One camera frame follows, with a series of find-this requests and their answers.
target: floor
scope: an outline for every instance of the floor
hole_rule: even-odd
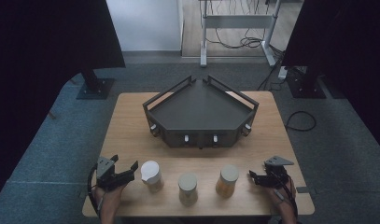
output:
[[[240,91],[257,89],[270,71],[266,62],[232,63],[218,59],[201,68],[196,59],[150,53],[124,53],[127,67],[96,71],[116,79],[104,101],[79,101],[83,83],[67,82],[0,194],[0,223],[99,223],[81,213],[86,178],[103,146],[106,129],[121,92],[162,91],[187,75],[214,75]],[[141,63],[135,63],[141,57]],[[272,73],[271,82],[277,81]],[[346,99],[293,99],[287,83],[273,91],[282,120],[295,111],[315,116],[311,132],[288,130],[290,142],[311,192],[316,212],[302,223],[380,223],[380,146]],[[290,126],[312,120],[296,116]]]
[[[285,49],[303,0],[282,0],[278,11],[278,19],[271,39],[271,45],[278,49]],[[208,15],[272,15],[275,11],[276,1],[270,1],[265,5],[264,0],[234,0],[234,1],[210,1],[207,5]],[[183,57],[196,57],[200,55],[202,41],[201,11],[204,10],[204,2],[183,0],[184,33],[183,33]],[[206,38],[207,55],[210,57],[254,57],[263,56],[261,48],[249,48],[241,46],[241,39],[263,39],[264,29],[207,29]],[[233,48],[226,48],[220,43]]]

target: jar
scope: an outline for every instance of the jar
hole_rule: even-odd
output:
[[[223,198],[229,198],[235,191],[235,183],[239,177],[239,171],[234,165],[225,165],[221,169],[216,184],[216,192]]]
[[[160,165],[155,161],[146,161],[141,166],[141,179],[151,192],[157,192],[163,188]]]
[[[193,205],[198,200],[198,191],[196,189],[196,185],[196,175],[193,173],[185,173],[178,179],[178,197],[184,205]]]

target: white wall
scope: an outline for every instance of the white wall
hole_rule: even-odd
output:
[[[181,0],[107,0],[122,51],[181,50]]]

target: black cloth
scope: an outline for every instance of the black cloth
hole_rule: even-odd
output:
[[[0,189],[66,81],[124,66],[106,0],[0,0]]]
[[[380,145],[380,1],[304,1],[282,66],[315,63]]]

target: black cable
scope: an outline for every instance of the black cable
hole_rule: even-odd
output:
[[[251,48],[251,49],[254,49],[254,48],[257,48],[260,46],[261,44],[261,41],[262,39],[259,39],[257,37],[250,37],[250,36],[247,36],[247,33],[248,31],[250,31],[250,29],[247,29],[246,33],[245,33],[245,38],[242,38],[240,40],[241,44],[248,47],[248,48]]]
[[[243,8],[242,0],[240,1],[240,7],[242,8],[242,12],[243,12],[243,14],[246,15],[247,13],[245,13],[245,9]]]
[[[263,90],[266,91],[266,85],[268,83],[268,80],[271,76],[271,74],[273,73],[273,71],[276,69],[276,67],[282,62],[282,58],[279,58],[278,61],[274,64],[274,67],[271,69],[271,72],[269,73],[269,75],[262,81],[262,83],[259,85],[259,87],[257,88],[257,91],[260,90],[261,86],[263,85],[264,88]]]
[[[259,3],[260,3],[260,0],[257,0],[257,5],[256,5],[256,7],[254,8],[254,15],[256,15],[257,12],[259,11]]]
[[[266,12],[265,12],[265,15],[267,15],[268,14],[268,10],[269,10],[269,2],[268,2],[268,4],[266,4],[267,5],[267,7],[266,7]]]
[[[93,173],[94,173],[94,171],[95,171],[96,169],[97,169],[97,163],[95,163],[95,164],[93,165],[93,167],[91,168],[91,171],[90,171],[90,173],[89,173],[89,175],[88,175],[88,196],[90,197],[91,205],[92,205],[92,207],[93,207],[93,209],[94,209],[94,212],[95,212],[96,214],[99,215],[99,212],[98,212],[98,210],[97,210],[97,206],[98,206],[98,204],[97,204],[96,199],[93,197],[93,194],[92,194],[92,191],[91,191],[91,189],[93,188],[93,187],[91,186],[91,180],[92,180],[92,178],[93,178]]]
[[[282,84],[285,83],[285,82],[286,82],[285,79],[284,79],[283,81],[281,81],[281,82],[271,82],[271,83],[269,84],[269,90],[268,90],[268,91],[281,91],[281,90],[282,90]]]
[[[212,43],[212,44],[221,44],[221,42],[218,42],[218,41],[213,41],[213,40],[209,40],[209,39],[206,39],[206,41]]]
[[[216,11],[217,11],[217,14],[219,15],[219,13],[218,13],[218,8],[219,8],[219,6],[221,6],[221,3],[222,3],[222,0],[219,0],[219,4],[218,4],[218,6],[217,6],[217,8],[216,8]]]
[[[251,3],[252,2],[253,2],[253,0],[251,0],[250,3],[248,3],[248,1],[246,0],[247,8],[248,8],[248,14],[251,14]]]
[[[290,127],[290,126],[289,126],[289,122],[290,122],[290,120],[292,119],[292,117],[294,117],[294,115],[301,114],[301,113],[306,114],[306,115],[309,115],[309,117],[311,117],[311,119],[312,119],[313,122],[314,122],[314,124],[312,125],[312,127],[307,128],[307,129],[297,129],[297,128],[293,128],[293,127]],[[288,121],[287,121],[286,124],[285,124],[285,128],[286,128],[286,130],[287,130],[287,129],[291,129],[291,130],[293,130],[293,131],[297,131],[297,132],[309,132],[309,131],[311,131],[312,129],[314,129],[314,128],[316,127],[316,125],[317,125],[317,122],[316,122],[316,119],[315,119],[315,117],[314,117],[313,115],[311,115],[310,113],[308,113],[308,112],[306,112],[306,111],[302,111],[302,110],[300,110],[300,111],[297,111],[297,112],[292,113],[292,114],[289,116]]]
[[[231,45],[228,45],[228,44],[223,43],[223,42],[221,41],[221,39],[219,38],[219,35],[218,35],[218,31],[217,31],[217,29],[216,29],[216,36],[217,36],[217,39],[218,39],[218,41],[219,41],[219,44],[222,45],[222,46],[224,46],[224,47],[227,48],[227,49],[240,49],[240,48],[242,48],[242,47],[245,46],[245,45],[231,46]]]
[[[293,206],[294,208],[294,216],[296,218],[298,218],[298,207],[297,207],[297,203],[295,202],[295,198],[292,196],[292,186],[291,186],[291,176],[289,176],[289,182],[290,182],[290,190],[288,189],[288,187],[286,185],[283,185],[283,189],[285,190],[285,192],[287,193],[287,195],[289,196],[289,200],[291,202],[291,205]]]
[[[210,8],[212,9],[212,15],[214,15],[214,11],[213,11],[213,2],[212,2],[212,0],[210,0]]]
[[[233,15],[236,15],[236,0],[234,0],[235,2],[235,7],[233,8]]]
[[[274,51],[275,56],[277,56],[277,57],[283,57],[284,56],[284,54],[285,54],[284,50],[277,49],[274,46],[272,46],[271,44],[269,45],[269,47]]]

